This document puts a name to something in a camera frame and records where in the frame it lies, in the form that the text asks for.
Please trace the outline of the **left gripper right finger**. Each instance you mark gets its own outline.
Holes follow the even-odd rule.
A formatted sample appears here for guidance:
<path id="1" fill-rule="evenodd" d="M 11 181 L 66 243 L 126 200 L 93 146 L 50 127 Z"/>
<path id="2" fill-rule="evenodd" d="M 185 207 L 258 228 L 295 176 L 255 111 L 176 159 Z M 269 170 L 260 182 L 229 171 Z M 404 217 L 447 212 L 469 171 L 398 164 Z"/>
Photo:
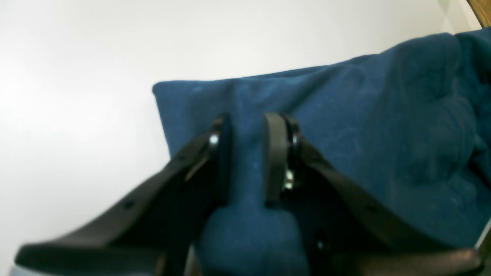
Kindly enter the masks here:
<path id="1" fill-rule="evenodd" d="M 483 246 L 428 237 L 339 173 L 296 120 L 264 115 L 264 197 L 298 224 L 313 276 L 478 276 Z"/>

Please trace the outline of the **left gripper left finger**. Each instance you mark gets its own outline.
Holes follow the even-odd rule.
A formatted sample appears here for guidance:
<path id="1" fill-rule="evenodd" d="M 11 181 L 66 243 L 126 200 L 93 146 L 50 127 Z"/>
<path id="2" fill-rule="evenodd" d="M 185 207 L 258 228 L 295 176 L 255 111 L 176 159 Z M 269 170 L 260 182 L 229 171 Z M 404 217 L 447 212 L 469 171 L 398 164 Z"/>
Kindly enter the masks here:
<path id="1" fill-rule="evenodd" d="M 16 276 L 186 276 L 192 245 L 229 197 L 229 115 L 188 142 L 157 174 L 79 229 L 23 245 Z"/>

